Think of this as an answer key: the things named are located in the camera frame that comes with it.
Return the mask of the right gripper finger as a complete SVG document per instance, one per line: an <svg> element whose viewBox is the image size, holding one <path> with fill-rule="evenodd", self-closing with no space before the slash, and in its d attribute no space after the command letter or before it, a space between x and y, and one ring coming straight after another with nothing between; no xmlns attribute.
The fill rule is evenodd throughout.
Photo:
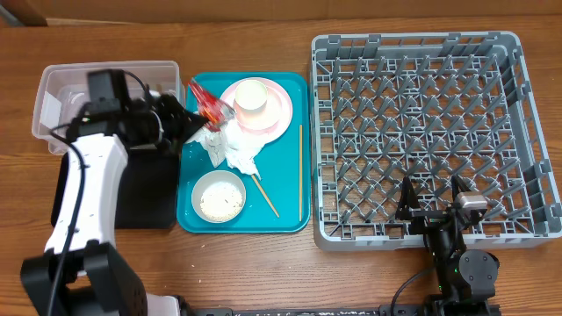
<svg viewBox="0 0 562 316"><path fill-rule="evenodd" d="M467 206L470 203L471 189L464 180L457 175L451 177L450 180L453 204L456 206Z"/></svg>
<svg viewBox="0 0 562 316"><path fill-rule="evenodd" d="M420 214L421 207L414 186L410 178L405 176L402 180L401 195L395 218L399 220L412 220L419 217Z"/></svg>

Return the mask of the red sauce packet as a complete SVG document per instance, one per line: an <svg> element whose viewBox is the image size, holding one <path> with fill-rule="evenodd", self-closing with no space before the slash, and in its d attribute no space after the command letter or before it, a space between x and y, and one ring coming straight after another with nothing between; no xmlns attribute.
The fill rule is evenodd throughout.
<svg viewBox="0 0 562 316"><path fill-rule="evenodd" d="M211 132L219 132L230 120L235 118L236 110L232 105L217 98L195 79L189 82L191 93L197 100L198 114L207 119L205 127Z"/></svg>

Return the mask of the white napkin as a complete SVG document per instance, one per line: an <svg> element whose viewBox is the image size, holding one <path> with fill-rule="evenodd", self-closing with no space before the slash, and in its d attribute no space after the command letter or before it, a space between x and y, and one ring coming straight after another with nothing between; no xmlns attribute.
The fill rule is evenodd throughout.
<svg viewBox="0 0 562 316"><path fill-rule="evenodd" d="M243 132L234 120L227 122L218 132L202 127L186 141L186 144L191 142L197 142L202 146L214 167L226 161L229 168L238 169L242 174L261 179L255 158L264 143L257 137Z"/></svg>

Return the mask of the white bowl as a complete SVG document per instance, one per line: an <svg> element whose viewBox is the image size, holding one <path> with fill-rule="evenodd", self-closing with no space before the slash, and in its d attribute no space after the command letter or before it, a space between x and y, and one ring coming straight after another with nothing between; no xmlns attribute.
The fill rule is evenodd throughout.
<svg viewBox="0 0 562 316"><path fill-rule="evenodd" d="M195 213L204 221L222 224L236 218L246 202L246 189L233 172L214 170L198 179L191 193Z"/></svg>

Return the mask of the wooden chopstick diagonal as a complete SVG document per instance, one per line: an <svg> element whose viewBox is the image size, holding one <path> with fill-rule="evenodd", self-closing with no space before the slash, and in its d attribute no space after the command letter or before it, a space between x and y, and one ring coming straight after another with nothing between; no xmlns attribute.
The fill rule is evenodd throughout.
<svg viewBox="0 0 562 316"><path fill-rule="evenodd" d="M260 184L259 180L257 179L256 175L251 175L252 180L254 181L257 189L259 189L259 191L261 192L263 198L265 199L265 201L267 202L267 204L269 205L269 207L271 208L271 210L274 212L275 216L277 218L280 218L280 215L276 209L276 207L274 206L274 204L272 204L269 196L267 195L267 193L265 192L265 190L263 189L263 186Z"/></svg>

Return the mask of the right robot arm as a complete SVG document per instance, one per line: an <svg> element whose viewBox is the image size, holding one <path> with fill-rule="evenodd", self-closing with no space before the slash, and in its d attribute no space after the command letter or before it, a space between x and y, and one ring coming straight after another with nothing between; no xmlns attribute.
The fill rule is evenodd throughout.
<svg viewBox="0 0 562 316"><path fill-rule="evenodd" d="M390 314L397 315L397 300L413 281L434 271L440 292L429 295L410 312L415 315L499 315L500 307L489 305L495 295L499 259L483 250L470 250L462 232L477 225L486 214L487 200L471 190L460 176L450 179L453 202L443 211L421 207L411 180L402 181L395 218L408 221L408 232L420 235L433 265L410 277L395 292Z"/></svg>

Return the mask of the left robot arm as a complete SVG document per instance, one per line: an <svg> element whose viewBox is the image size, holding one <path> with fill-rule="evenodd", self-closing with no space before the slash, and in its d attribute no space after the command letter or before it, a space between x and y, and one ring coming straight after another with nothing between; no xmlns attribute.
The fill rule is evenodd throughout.
<svg viewBox="0 0 562 316"><path fill-rule="evenodd" d="M115 246L115 218L128 150L176 153L208 119L170 95L92 97L62 125L68 174L61 208L41 256L20 278L40 315L189 315L179 296L146 292Z"/></svg>

